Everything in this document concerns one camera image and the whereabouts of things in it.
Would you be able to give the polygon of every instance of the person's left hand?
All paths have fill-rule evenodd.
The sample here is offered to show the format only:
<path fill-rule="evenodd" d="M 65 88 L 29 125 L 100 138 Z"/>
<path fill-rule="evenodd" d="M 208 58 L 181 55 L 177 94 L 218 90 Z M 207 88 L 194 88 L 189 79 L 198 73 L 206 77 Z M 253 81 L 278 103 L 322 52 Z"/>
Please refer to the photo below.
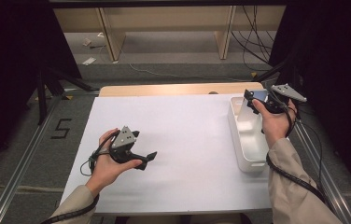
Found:
<path fill-rule="evenodd" d="M 99 145 L 112 133 L 116 132 L 118 129 L 110 130 L 104 133 L 99 140 Z M 103 148 L 109 148 L 110 140 L 108 140 Z M 91 191 L 91 195 L 94 197 L 105 187 L 108 186 L 117 179 L 117 177 L 124 171 L 133 169 L 134 167 L 140 165 L 142 161 L 132 160 L 122 164 L 119 164 L 112 160 L 112 158 L 105 154 L 98 157 L 96 166 L 94 168 L 91 178 L 86 183 L 86 187 Z"/>

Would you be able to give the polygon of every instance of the forearm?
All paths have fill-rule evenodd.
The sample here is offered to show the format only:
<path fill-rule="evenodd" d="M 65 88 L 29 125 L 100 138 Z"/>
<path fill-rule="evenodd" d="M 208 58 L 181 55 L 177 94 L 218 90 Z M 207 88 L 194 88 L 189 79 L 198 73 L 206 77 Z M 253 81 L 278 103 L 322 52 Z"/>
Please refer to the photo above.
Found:
<path fill-rule="evenodd" d="M 51 217 L 56 217 L 58 215 L 63 215 L 70 212 L 75 212 L 82 208 L 85 208 L 93 203 L 93 196 L 91 191 L 86 186 L 78 186 L 66 199 L 65 201 L 56 209 Z M 67 219 L 58 223 L 89 223 L 91 216 L 93 215 L 95 208 L 88 213 L 80 216 Z"/>
<path fill-rule="evenodd" d="M 316 183 L 303 170 L 298 153 L 287 139 L 277 140 L 269 151 L 269 157 L 280 169 L 316 188 Z M 274 212 L 274 224 L 341 223 L 312 192 L 272 169 L 269 174 L 269 194 Z"/>

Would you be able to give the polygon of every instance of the white tabletop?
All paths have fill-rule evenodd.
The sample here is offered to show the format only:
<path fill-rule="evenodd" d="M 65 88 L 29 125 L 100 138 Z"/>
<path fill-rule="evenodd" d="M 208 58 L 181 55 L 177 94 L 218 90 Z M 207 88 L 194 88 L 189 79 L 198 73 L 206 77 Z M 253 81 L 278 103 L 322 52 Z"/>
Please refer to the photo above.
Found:
<path fill-rule="evenodd" d="M 116 216 L 240 212 L 270 208 L 268 169 L 239 170 L 227 114 L 240 94 L 98 97 L 62 201 L 88 177 L 79 171 L 112 128 L 140 131 L 132 148 L 158 151 L 145 171 L 131 170 L 100 193 L 96 213 Z"/>

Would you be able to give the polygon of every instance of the white plastic container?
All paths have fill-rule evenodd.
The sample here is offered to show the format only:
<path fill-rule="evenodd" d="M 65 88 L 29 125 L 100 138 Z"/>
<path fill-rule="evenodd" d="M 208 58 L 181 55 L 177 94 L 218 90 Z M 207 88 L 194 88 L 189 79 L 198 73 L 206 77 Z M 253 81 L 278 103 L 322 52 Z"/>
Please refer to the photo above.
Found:
<path fill-rule="evenodd" d="M 253 91 L 254 97 L 264 100 L 266 90 Z M 239 168 L 244 172 L 261 172 L 266 168 L 269 151 L 265 135 L 261 132 L 262 119 L 246 106 L 244 97 L 232 97 L 228 112 L 234 150 Z"/>

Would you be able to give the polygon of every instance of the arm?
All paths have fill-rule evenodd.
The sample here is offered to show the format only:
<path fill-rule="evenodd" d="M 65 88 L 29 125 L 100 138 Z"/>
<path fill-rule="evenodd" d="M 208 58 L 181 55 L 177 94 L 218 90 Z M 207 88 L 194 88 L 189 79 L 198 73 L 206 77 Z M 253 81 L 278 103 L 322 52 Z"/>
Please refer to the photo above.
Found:
<path fill-rule="evenodd" d="M 104 133 L 100 137 L 99 145 L 101 145 L 110 134 L 117 130 L 118 129 L 114 129 Z M 109 144 L 110 142 L 107 141 L 103 145 L 103 149 L 108 150 Z M 74 212 L 89 206 L 100 191 L 106 186 L 112 184 L 121 173 L 130 170 L 141 163 L 140 160 L 133 160 L 123 164 L 118 164 L 107 154 L 99 156 L 93 174 L 86 185 L 78 186 L 56 209 L 51 217 Z M 95 208 L 83 216 L 70 218 L 58 223 L 89 223 L 94 211 Z"/>
<path fill-rule="evenodd" d="M 270 148 L 269 157 L 280 169 L 310 183 L 316 183 L 303 170 L 294 146 L 285 138 L 288 120 L 285 114 L 269 113 L 259 101 L 254 106 L 262 114 L 262 129 Z M 290 102 L 289 114 L 295 119 L 296 108 Z M 274 213 L 274 223 L 341 223 L 339 219 L 312 192 L 284 178 L 272 169 L 269 173 L 269 195 Z"/>

